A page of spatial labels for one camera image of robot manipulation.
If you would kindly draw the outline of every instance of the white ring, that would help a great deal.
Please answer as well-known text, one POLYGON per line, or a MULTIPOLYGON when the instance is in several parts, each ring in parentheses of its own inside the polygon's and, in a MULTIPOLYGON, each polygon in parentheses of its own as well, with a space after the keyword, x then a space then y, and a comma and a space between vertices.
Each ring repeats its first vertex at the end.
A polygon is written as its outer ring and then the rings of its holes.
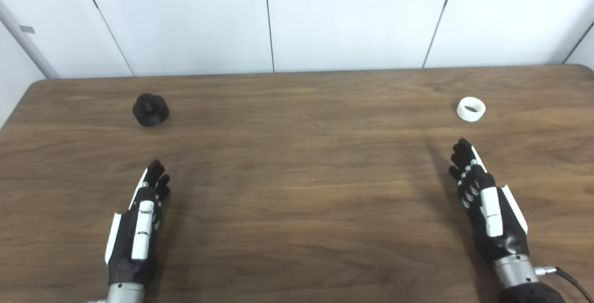
POLYGON ((467 122, 479 121, 479 119, 481 119, 483 116, 484 111, 486 111, 486 106, 484 103, 474 97, 465 97, 460 100, 460 103, 458 104, 458 110, 456 110, 460 119, 463 119, 467 122))

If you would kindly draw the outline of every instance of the white wall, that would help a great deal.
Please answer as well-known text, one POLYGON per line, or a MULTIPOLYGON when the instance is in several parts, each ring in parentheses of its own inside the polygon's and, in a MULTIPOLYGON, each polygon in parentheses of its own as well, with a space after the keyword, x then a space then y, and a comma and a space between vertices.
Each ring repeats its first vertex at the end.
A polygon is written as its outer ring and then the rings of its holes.
POLYGON ((35 34, 17 32, 42 54, 56 77, 132 75, 92 0, 1 1, 14 20, 9 26, 34 28, 35 34))
POLYGON ((34 81, 44 76, 0 22, 0 127, 34 81))
POLYGON ((135 75, 272 72, 266 0, 96 0, 135 75))
POLYGON ((420 68, 445 0, 269 0, 276 71, 420 68))
POLYGON ((594 70, 594 30, 590 29, 566 63, 582 64, 594 70))
POLYGON ((426 67, 562 63, 594 0, 449 0, 426 67))

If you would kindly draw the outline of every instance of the wooden table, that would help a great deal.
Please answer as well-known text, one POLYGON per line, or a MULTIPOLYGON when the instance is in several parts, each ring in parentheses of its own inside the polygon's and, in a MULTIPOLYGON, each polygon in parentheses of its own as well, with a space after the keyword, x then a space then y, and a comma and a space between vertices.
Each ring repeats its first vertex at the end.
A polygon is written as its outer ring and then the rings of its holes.
POLYGON ((158 158, 172 195, 147 302, 495 303, 447 173, 461 136, 511 186, 534 263, 592 292, 593 80, 566 65, 35 83, 0 131, 0 302, 104 297, 112 214, 158 158), (163 125, 134 121, 142 92, 167 100, 163 125), (454 113, 464 96, 485 102, 479 122, 454 113))

